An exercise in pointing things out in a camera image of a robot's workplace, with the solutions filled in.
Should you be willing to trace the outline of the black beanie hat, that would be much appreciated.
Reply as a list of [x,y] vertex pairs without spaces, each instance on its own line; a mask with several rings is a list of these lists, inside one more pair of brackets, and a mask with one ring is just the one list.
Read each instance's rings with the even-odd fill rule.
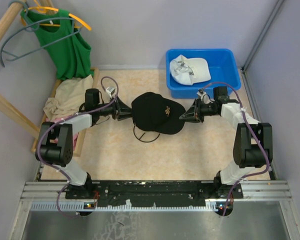
[[185,125],[185,122],[180,120],[180,116],[185,112],[180,103],[154,92],[146,92],[131,103],[133,123],[145,132],[177,134]]

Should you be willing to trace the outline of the white cap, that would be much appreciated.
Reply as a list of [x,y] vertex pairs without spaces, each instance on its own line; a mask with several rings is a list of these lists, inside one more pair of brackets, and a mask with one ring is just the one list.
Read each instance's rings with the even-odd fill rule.
[[212,79],[208,61],[200,57],[187,58],[181,54],[170,61],[169,70],[172,78],[185,86],[208,82]]

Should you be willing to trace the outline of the blue plastic bin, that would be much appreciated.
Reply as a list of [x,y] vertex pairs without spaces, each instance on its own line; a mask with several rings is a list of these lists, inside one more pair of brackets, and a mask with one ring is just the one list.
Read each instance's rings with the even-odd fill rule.
[[[182,85],[176,82],[171,75],[170,62],[179,55],[183,55],[188,59],[205,59],[211,79],[193,85]],[[166,85],[170,90],[171,97],[174,99],[194,99],[197,97],[199,89],[214,82],[227,83],[236,91],[241,88],[241,80],[234,54],[227,48],[169,49],[165,54],[165,62]]]

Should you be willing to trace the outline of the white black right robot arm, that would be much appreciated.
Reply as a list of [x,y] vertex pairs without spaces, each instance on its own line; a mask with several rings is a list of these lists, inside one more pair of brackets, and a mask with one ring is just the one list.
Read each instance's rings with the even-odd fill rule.
[[213,192],[219,198],[225,198],[231,192],[231,185],[243,179],[266,173],[255,172],[265,166],[270,168],[273,160],[273,129],[267,122],[260,122],[250,116],[243,107],[240,98],[231,99],[228,94],[230,85],[222,82],[213,88],[213,100],[205,102],[205,88],[197,92],[197,99],[180,116],[180,120],[189,123],[202,123],[205,117],[221,116],[235,129],[232,156],[228,166],[217,173]]

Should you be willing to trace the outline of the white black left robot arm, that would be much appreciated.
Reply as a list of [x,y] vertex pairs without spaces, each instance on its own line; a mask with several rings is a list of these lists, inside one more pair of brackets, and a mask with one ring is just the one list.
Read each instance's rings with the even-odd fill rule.
[[117,95],[111,96],[108,103],[100,103],[100,96],[98,89],[90,88],[80,112],[57,122],[43,122],[35,150],[38,161],[60,171],[85,199],[93,195],[94,186],[87,182],[88,173],[74,160],[74,136],[95,126],[100,117],[111,116],[118,121],[132,117],[132,109]]

